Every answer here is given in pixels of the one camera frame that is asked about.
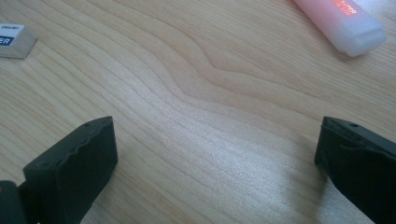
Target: eraser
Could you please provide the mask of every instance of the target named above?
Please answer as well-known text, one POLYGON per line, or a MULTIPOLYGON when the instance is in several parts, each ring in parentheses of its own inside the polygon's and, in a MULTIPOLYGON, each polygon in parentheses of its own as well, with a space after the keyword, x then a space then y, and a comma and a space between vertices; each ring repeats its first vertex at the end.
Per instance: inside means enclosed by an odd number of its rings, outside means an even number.
POLYGON ((0 57, 26 58, 36 41, 25 25, 0 23, 0 57))
POLYGON ((351 57, 378 48, 382 24, 351 0, 294 0, 340 52, 351 57))

